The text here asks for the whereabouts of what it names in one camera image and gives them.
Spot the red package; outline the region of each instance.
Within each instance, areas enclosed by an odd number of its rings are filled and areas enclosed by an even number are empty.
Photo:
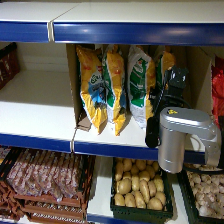
[[[223,70],[214,66],[212,66],[212,99],[212,114],[214,115],[215,124],[220,128],[219,117],[224,116],[224,74]]]

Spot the black basket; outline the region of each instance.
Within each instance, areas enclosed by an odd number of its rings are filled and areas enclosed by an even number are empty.
[[[164,194],[166,195],[165,211],[156,211],[151,209],[129,208],[125,206],[117,206],[114,202],[115,192],[115,159],[113,161],[112,169],[112,187],[111,187],[111,200],[110,209],[113,211],[114,217],[117,219],[126,219],[138,222],[150,223],[164,223],[167,219],[173,217],[173,205],[171,200],[170,188],[166,172],[161,170],[162,179],[164,183]]]
[[[182,170],[177,174],[180,189],[184,199],[184,205],[186,208],[188,221],[190,224],[219,224],[224,223],[223,219],[216,219],[210,217],[203,217],[199,215],[199,212],[195,205],[195,198],[188,180],[188,176],[185,170]]]

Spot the white shelf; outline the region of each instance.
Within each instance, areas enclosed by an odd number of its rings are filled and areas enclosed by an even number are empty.
[[[0,7],[0,21],[51,22],[77,5],[78,3],[4,2]]]
[[[132,147],[147,147],[145,144],[145,131],[138,126],[130,114],[127,115],[127,119],[120,136],[115,136],[115,133],[111,130],[109,123],[102,124],[102,129],[103,130],[99,135],[97,135],[97,132],[93,126],[91,126],[88,133],[78,129],[74,140],[81,142],[88,141],[89,143],[104,143],[108,145],[112,144]]]
[[[113,219],[113,213],[110,210],[110,195],[112,184],[112,161],[109,157],[96,157],[93,184],[90,192],[90,200],[87,209],[88,217],[102,217],[105,219]],[[167,224],[181,223],[188,224],[187,214],[182,199],[182,194],[176,175],[168,175],[168,179],[172,184],[173,191],[171,196],[174,198],[173,210],[174,216],[172,220],[167,221]]]
[[[55,22],[223,23],[224,2],[84,2]]]
[[[11,136],[12,143],[14,135],[71,142],[75,119],[69,75],[17,74],[0,91],[0,124],[0,133]]]

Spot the yellow snack bag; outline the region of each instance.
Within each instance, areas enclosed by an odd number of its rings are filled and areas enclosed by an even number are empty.
[[[156,86],[159,89],[162,89],[162,83],[163,83],[163,78],[165,75],[165,71],[172,68],[176,64],[176,58],[175,56],[170,53],[171,49],[169,46],[160,46],[158,47],[158,52],[157,54],[161,53],[161,55],[158,58],[157,61],[157,66],[156,66]]]
[[[126,120],[124,59],[118,45],[109,45],[103,57],[103,78],[106,86],[108,121],[115,135],[120,134]]]
[[[76,46],[80,62],[80,96],[90,122],[97,128],[107,119],[105,88],[102,80],[101,49],[91,50]]]

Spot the snack bag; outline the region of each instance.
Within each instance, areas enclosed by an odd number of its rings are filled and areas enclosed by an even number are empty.
[[[154,61],[140,46],[132,45],[128,55],[128,96],[131,113],[141,128],[146,128],[148,118],[153,116],[149,95],[155,84]]]
[[[102,80],[101,49],[76,47],[80,62],[80,96],[90,122],[97,128],[107,119],[105,88]]]
[[[156,86],[161,90],[165,71],[176,64],[176,58],[170,53],[169,46],[159,46],[156,50],[154,61],[156,61]]]
[[[118,45],[109,45],[103,57],[103,79],[106,87],[107,115],[118,136],[126,119],[124,59]]]

